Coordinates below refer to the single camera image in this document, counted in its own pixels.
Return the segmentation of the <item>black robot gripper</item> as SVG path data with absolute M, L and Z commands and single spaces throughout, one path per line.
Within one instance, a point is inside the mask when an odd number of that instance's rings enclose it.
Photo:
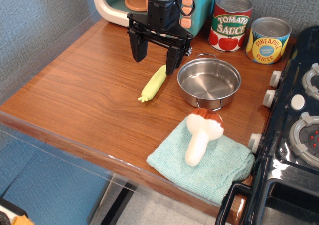
M 191 53 L 194 36 L 179 24 L 182 0 L 148 0 L 147 14 L 129 13 L 128 34 L 133 59 L 141 62 L 147 55 L 148 42 L 168 49 L 166 75 L 180 67 Z

